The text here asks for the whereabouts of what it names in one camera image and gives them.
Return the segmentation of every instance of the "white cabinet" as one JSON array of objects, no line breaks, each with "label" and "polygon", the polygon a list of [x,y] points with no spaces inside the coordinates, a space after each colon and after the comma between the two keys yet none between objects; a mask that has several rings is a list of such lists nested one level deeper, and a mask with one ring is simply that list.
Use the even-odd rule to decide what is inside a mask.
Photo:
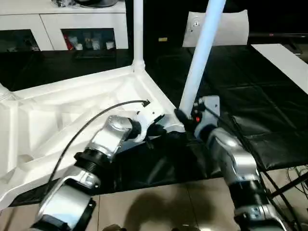
[{"label": "white cabinet", "polygon": [[97,37],[100,38],[98,50],[109,49],[112,46],[117,49],[128,48],[125,13],[59,13],[40,16],[55,50],[69,50],[72,45],[68,43],[72,37],[75,37],[75,43],[81,44],[83,49],[92,50],[94,39],[97,40]]},{"label": "white cabinet", "polygon": [[39,14],[0,15],[0,51],[53,50]]}]

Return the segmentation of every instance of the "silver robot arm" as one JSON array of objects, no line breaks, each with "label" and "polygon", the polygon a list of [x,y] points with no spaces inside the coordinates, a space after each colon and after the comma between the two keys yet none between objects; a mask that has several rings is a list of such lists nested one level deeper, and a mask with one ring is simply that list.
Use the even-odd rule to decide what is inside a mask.
[{"label": "silver robot arm", "polygon": [[195,136],[206,143],[211,156],[221,169],[234,203],[236,223],[241,230],[286,231],[276,209],[267,199],[254,157],[243,148],[236,137],[217,127],[217,118],[213,113],[204,110],[206,107],[217,112],[218,105],[217,96],[203,97],[195,105],[195,108],[203,110]]},{"label": "silver robot arm", "polygon": [[144,140],[150,125],[163,116],[157,103],[150,103],[132,119],[111,115],[96,132],[76,163],[57,181],[40,204],[30,230],[84,231],[96,206],[92,196],[113,181],[108,175],[111,162],[124,141]]}]

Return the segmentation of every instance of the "white pole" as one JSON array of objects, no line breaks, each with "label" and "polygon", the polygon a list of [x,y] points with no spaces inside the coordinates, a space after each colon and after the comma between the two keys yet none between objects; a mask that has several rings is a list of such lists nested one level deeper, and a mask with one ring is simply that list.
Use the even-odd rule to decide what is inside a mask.
[{"label": "white pole", "polygon": [[143,60],[143,0],[134,0],[134,60],[133,68],[144,69]]},{"label": "white pole", "polygon": [[193,54],[180,103],[180,109],[187,117],[191,114],[225,3],[226,0],[210,0],[208,2],[202,30]]}]

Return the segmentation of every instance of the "tile floor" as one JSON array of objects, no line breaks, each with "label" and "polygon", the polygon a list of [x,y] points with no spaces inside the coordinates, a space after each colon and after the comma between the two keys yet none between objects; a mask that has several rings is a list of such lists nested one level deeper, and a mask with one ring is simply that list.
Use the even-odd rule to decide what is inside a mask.
[{"label": "tile floor", "polygon": [[[288,182],[285,169],[269,172],[279,186]],[[290,171],[290,177],[296,173]],[[302,221],[308,220],[308,200],[296,189],[285,193]],[[97,207],[87,231],[236,231],[233,204],[223,179],[201,180],[95,196]],[[284,207],[279,198],[276,201]],[[38,205],[7,208],[0,231],[21,231],[34,221]]]}]

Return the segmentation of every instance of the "black tabletop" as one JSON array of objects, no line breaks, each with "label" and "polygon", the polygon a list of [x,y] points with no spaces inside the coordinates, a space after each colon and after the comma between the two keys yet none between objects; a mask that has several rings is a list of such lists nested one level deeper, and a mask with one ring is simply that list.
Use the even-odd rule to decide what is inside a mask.
[{"label": "black tabletop", "polygon": [[[194,49],[156,50],[146,71],[180,104]],[[127,50],[4,53],[0,82],[20,90],[130,65]],[[239,132],[266,170],[308,164],[308,95],[249,46],[213,47],[198,96],[219,95],[225,129]],[[219,176],[205,146],[190,134],[170,133],[117,155],[112,193]],[[11,206],[36,203],[44,186],[18,196]]]}]

